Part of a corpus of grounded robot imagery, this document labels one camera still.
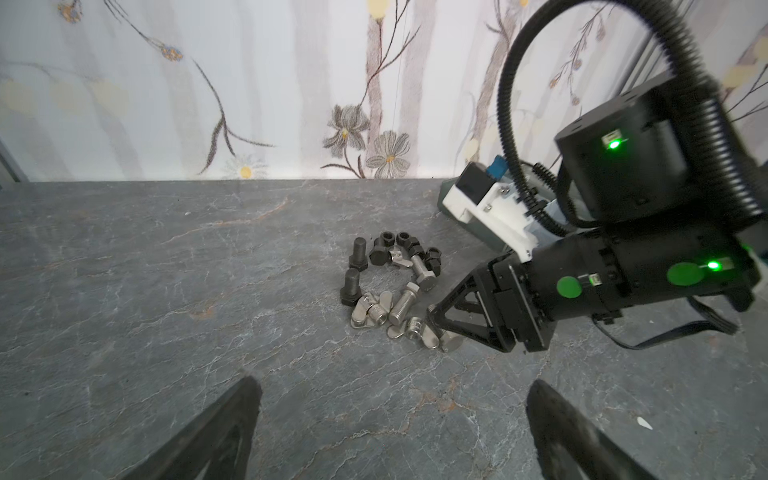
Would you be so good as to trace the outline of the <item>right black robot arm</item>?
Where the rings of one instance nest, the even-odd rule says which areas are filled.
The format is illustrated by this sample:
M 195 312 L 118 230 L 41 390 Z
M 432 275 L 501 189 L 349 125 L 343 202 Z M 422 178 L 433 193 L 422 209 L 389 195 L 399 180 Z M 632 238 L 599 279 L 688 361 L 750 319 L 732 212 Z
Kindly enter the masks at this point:
M 478 221 L 506 243 L 443 300 L 428 325 L 444 349 L 462 337 L 501 352 L 549 347 L 559 321 L 590 317 L 604 329 L 627 308 L 683 298 L 699 319 L 643 342 L 651 348 L 703 331 L 736 333 L 702 303 L 723 296 L 750 308 L 767 254 L 767 227 L 727 225 L 695 183 L 691 125 L 661 74 L 565 127 L 557 174 L 536 167 L 571 224 L 539 245 L 532 212 L 503 182 L 507 168 L 471 163 L 443 198 L 460 222 Z

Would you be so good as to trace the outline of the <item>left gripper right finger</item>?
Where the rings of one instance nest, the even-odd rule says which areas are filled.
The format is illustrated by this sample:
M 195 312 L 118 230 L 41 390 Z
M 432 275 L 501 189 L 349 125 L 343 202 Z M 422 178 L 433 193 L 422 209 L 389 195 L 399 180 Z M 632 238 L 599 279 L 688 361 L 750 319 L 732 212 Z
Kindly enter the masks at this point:
M 531 385 L 526 414 L 545 479 L 652 479 L 552 386 Z

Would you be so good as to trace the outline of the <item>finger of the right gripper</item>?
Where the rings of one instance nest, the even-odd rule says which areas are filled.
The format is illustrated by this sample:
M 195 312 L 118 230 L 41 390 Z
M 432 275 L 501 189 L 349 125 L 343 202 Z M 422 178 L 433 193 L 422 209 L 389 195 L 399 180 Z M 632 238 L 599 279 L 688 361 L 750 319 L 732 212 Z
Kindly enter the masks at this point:
M 497 351 L 512 351 L 516 339 L 496 300 L 497 284 L 486 266 L 474 269 L 427 310 L 439 335 L 451 332 Z

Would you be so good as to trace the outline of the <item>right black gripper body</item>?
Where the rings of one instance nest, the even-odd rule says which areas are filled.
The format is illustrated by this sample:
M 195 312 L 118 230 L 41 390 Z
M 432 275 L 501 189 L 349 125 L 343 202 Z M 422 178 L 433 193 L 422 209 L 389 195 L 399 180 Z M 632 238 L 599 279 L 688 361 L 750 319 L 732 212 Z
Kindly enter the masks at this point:
M 475 296 L 484 324 L 475 340 L 500 352 L 516 345 L 528 352 L 549 349 L 554 323 L 535 305 L 528 277 L 518 255 L 509 252 L 473 272 Z

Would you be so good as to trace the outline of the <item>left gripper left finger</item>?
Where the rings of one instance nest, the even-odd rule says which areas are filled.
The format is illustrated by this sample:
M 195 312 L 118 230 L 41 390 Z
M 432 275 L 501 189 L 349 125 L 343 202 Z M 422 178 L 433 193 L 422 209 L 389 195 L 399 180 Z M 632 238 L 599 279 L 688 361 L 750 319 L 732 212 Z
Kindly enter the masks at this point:
M 245 478 L 262 394 L 255 378 L 241 378 L 126 477 Z

